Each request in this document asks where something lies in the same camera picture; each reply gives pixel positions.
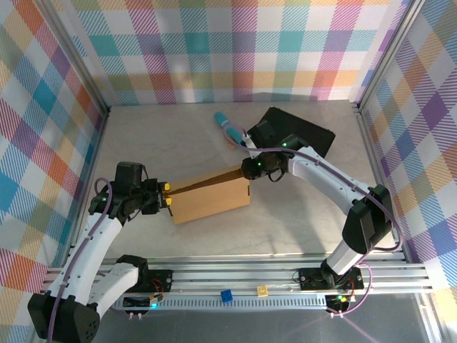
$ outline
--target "plaid wall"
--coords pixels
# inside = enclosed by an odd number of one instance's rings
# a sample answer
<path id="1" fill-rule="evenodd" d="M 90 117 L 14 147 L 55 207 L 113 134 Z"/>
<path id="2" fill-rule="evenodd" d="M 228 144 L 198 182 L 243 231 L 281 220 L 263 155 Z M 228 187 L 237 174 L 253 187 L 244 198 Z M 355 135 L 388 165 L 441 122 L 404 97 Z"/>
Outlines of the plaid wall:
<path id="1" fill-rule="evenodd" d="M 367 109 L 407 243 L 457 339 L 457 1 L 426 2 Z"/>
<path id="2" fill-rule="evenodd" d="M 395 30 L 398 26 L 398 23 L 400 22 L 401 18 L 405 14 L 406 9 L 408 8 L 410 0 L 402 0 L 401 5 L 398 7 L 397 12 L 395 13 L 395 16 L 391 22 L 391 24 L 388 27 L 387 33 L 384 36 L 384 39 L 381 43 L 381 45 L 378 48 L 378 51 L 376 52 L 376 55 L 373 59 L 373 61 L 370 64 L 370 67 L 368 68 L 368 72 L 366 73 L 365 77 L 363 78 L 362 85 L 359 89 L 353 89 L 353 91 L 356 91 L 356 96 L 354 99 L 351 98 L 350 96 L 350 101 L 354 101 L 356 103 L 360 102 L 360 99 L 363 95 L 363 93 L 366 90 L 366 87 L 370 84 L 371 78 L 373 77 L 373 74 L 378 68 L 379 63 L 381 62 L 381 58 L 388 48 L 389 43 L 391 42 L 392 36 L 395 33 Z"/>
<path id="3" fill-rule="evenodd" d="M 29 297 L 62 258 L 101 115 L 32 0 L 0 8 L 0 342 L 22 342 Z"/>
<path id="4" fill-rule="evenodd" d="M 355 97 L 406 2 L 54 0 L 121 105 Z"/>

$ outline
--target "cable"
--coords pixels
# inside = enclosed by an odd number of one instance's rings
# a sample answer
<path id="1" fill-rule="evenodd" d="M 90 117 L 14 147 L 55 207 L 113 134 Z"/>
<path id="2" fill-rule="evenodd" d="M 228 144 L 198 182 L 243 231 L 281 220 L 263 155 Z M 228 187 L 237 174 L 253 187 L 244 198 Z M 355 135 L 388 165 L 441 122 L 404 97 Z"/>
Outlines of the cable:
<path id="1" fill-rule="evenodd" d="M 272 179 L 271 175 L 272 173 L 268 173 L 268 178 L 270 179 L 271 182 L 278 182 L 281 180 L 286 172 L 284 170 L 281 170 L 281 175 L 279 175 L 276 179 Z"/>
<path id="2" fill-rule="evenodd" d="M 373 271 L 371 270 L 370 266 L 367 265 L 367 263 L 360 263 L 358 264 L 358 267 L 359 266 L 365 266 L 367 269 L 368 269 L 368 273 L 370 274 L 370 283 L 368 284 L 368 287 L 366 289 L 366 292 L 365 294 L 363 295 L 362 299 L 360 299 L 360 301 L 358 302 L 358 304 L 356 306 L 354 306 L 352 309 L 348 309 L 347 311 L 343 312 L 343 314 L 349 314 L 351 312 L 354 312 L 355 310 L 357 310 L 360 306 L 362 306 L 362 304 L 365 302 L 367 296 L 368 296 L 368 293 L 370 292 L 370 289 L 371 289 L 371 285 L 373 284 Z M 336 314 L 339 314 L 338 311 L 334 310 L 334 309 L 331 309 L 330 307 L 327 307 L 327 310 L 328 311 L 331 311 L 333 313 L 336 313 Z"/>
<path id="3" fill-rule="evenodd" d="M 154 287 L 156 288 L 156 291 L 158 293 L 160 293 L 160 295 L 163 297 L 164 296 L 164 284 L 162 284 L 162 281 L 160 281 L 159 279 L 152 279 L 151 282 L 154 285 Z M 158 282 L 161 285 L 161 291 L 157 287 L 157 283 L 156 282 Z"/>
<path id="4" fill-rule="evenodd" d="M 139 213 L 140 213 L 141 211 L 143 211 L 144 207 L 146 207 L 146 204 L 143 205 L 140 209 L 138 209 L 138 211 L 136 211 L 136 213 L 134 214 L 133 217 L 128 216 L 128 217 L 127 217 L 127 221 L 128 221 L 128 222 L 131 222 L 132 220 L 134 220 L 134 219 L 136 218 L 136 216 L 138 216 Z"/>
<path id="5" fill-rule="evenodd" d="M 351 297 L 354 296 L 354 293 L 356 292 L 356 285 L 354 284 L 354 281 L 352 279 L 348 279 L 349 283 L 351 284 L 352 290 L 351 290 Z"/>
<path id="6" fill-rule="evenodd" d="M 296 284 L 300 284 L 300 280 L 299 279 L 296 279 L 295 278 L 295 274 L 298 273 L 298 270 L 296 270 L 293 274 L 292 274 L 292 281 L 295 282 Z"/>
<path id="7" fill-rule="evenodd" d="M 81 255 L 82 251 L 84 250 L 84 247 L 89 242 L 90 237 L 94 235 L 94 232 L 99 228 L 100 223 L 105 219 L 106 214 L 108 213 L 109 207 L 111 206 L 111 201 L 113 200 L 113 188 L 111 187 L 111 184 L 108 181 L 108 179 L 106 179 L 104 177 L 99 177 L 95 181 L 95 184 L 94 184 L 95 192 L 97 194 L 99 193 L 97 185 L 99 184 L 100 181 L 105 182 L 107 187 L 108 187 L 108 191 L 109 191 L 109 193 L 108 193 L 108 201 L 106 202 L 105 208 L 104 208 L 103 212 L 101 213 L 101 216 L 96 221 L 95 225 L 92 227 L 92 229 L 87 234 L 87 237 L 82 241 L 81 245 L 79 246 L 79 248 L 74 253 L 74 255 L 71 258 L 71 261 L 69 263 L 69 266 L 66 269 L 64 278 L 62 279 L 62 284 L 61 284 L 61 286 L 59 288 L 59 291 L 57 292 L 56 301 L 54 302 L 54 305 L 52 307 L 51 317 L 49 319 L 48 339 L 47 339 L 48 343 L 52 343 L 52 336 L 54 334 L 54 325 L 56 323 L 57 308 L 59 307 L 59 302 L 60 302 L 60 300 L 62 298 L 62 294 L 64 293 L 64 290 L 65 290 L 65 287 L 66 287 L 66 283 L 68 282 L 68 280 L 70 278 L 71 271 L 73 270 L 77 259 L 79 258 L 79 256 Z"/>
<path id="8" fill-rule="evenodd" d="M 243 146 L 241 144 L 238 144 L 233 139 L 231 139 L 228 136 L 227 132 L 226 132 L 227 129 L 229 129 L 231 127 L 235 128 L 235 129 L 239 129 L 237 126 L 234 126 L 234 125 L 230 124 L 230 125 L 226 125 L 223 128 L 222 133 L 224 134 L 225 139 L 229 143 L 233 144 L 234 146 L 237 146 L 238 148 L 240 148 L 242 150 L 245 150 L 245 151 L 286 152 L 286 153 L 289 153 L 289 154 L 293 154 L 293 155 L 296 155 L 296 156 L 303 157 L 304 159 L 307 159 L 310 162 L 321 166 L 326 171 L 328 171 L 330 174 L 334 175 L 337 179 L 340 179 L 342 182 L 344 182 L 346 185 L 348 185 L 350 188 L 352 188 L 356 192 L 364 195 L 368 200 L 373 202 L 386 215 L 386 217 L 391 221 L 392 227 L 394 227 L 394 229 L 396 230 L 397 235 L 398 235 L 398 242 L 397 242 L 397 244 L 395 246 L 389 247 L 389 248 L 376 248 L 376 247 L 374 247 L 373 250 L 377 250 L 377 251 L 381 251 L 381 252 L 394 252 L 394 251 L 396 251 L 396 250 L 401 248 L 401 246 L 403 245 L 403 232 L 401 231 L 400 226 L 398 225 L 398 222 L 395 219 L 395 216 L 389 210 L 387 210 L 387 208 L 384 205 L 382 205 L 382 203 L 380 203 L 378 200 L 376 200 L 371 194 L 369 194 L 368 192 L 365 192 L 364 190 L 362 190 L 359 186 L 355 185 L 353 182 L 351 182 L 346 177 L 344 177 L 343 175 L 338 173 L 332 167 L 330 167 L 330 166 L 328 166 L 328 165 L 326 165 L 324 163 L 319 163 L 318 159 L 316 159 L 316 158 L 314 158 L 314 157 L 312 157 L 312 156 L 310 156 L 308 154 L 305 154 L 302 151 L 296 151 L 296 150 L 287 149 L 287 148 L 263 148 L 263 149 L 257 149 L 257 148 L 248 148 L 247 146 Z M 358 263 L 362 262 L 366 258 L 367 255 L 368 255 L 368 253 L 363 255 L 359 259 Z"/>
<path id="9" fill-rule="evenodd" d="M 149 179 L 148 171 L 146 170 L 146 166 L 143 165 L 144 174 L 146 175 L 146 180 Z"/>

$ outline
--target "teal marker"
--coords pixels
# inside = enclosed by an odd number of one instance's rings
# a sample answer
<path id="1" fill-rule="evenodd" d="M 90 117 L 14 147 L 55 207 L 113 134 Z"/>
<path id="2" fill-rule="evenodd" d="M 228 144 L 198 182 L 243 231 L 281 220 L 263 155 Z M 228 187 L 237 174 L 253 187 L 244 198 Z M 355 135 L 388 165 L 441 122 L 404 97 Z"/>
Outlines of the teal marker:
<path id="1" fill-rule="evenodd" d="M 227 125 L 230 125 L 229 120 L 227 119 L 226 116 L 222 112 L 216 112 L 214 114 L 214 119 L 216 120 L 216 123 L 219 124 L 222 128 L 226 127 Z M 227 134 L 238 144 L 241 144 L 243 142 L 243 137 L 242 135 L 238 132 L 237 129 L 233 127 L 229 127 L 227 129 Z"/>

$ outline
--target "brown box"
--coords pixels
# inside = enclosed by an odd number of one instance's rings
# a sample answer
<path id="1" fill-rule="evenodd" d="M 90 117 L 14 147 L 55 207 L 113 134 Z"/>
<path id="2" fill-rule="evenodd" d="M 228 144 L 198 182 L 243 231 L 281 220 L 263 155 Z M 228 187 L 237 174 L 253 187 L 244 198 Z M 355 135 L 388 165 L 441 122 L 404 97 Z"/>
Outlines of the brown box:
<path id="1" fill-rule="evenodd" d="M 170 210 L 174 224 L 211 216 L 249 205 L 249 180 L 240 166 L 216 171 L 201 177 L 170 183 Z"/>

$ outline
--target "table surface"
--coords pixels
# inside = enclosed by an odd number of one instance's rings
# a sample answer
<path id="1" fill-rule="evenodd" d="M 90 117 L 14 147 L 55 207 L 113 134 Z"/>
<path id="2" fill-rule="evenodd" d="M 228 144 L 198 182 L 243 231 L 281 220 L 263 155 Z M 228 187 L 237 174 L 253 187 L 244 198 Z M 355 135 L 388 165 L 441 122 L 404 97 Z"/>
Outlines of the table surface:
<path id="1" fill-rule="evenodd" d="M 336 134 L 326 159 L 343 172 L 375 184 L 356 116 L 347 101 L 183 104 L 114 107 L 95 178 L 114 179 L 120 161 L 145 164 L 149 177 L 178 181 L 240 164 L 246 152 L 231 149 L 214 121 L 222 111 L 247 129 L 270 106 Z M 91 190 L 89 199 L 94 196 Z M 251 182 L 251 204 L 175 225 L 167 211 L 139 215 L 115 238 L 106 257 L 182 257 L 221 254 L 325 253 L 341 240 L 345 216 L 311 184 L 286 175 Z M 380 245 L 393 245 L 386 237 Z"/>

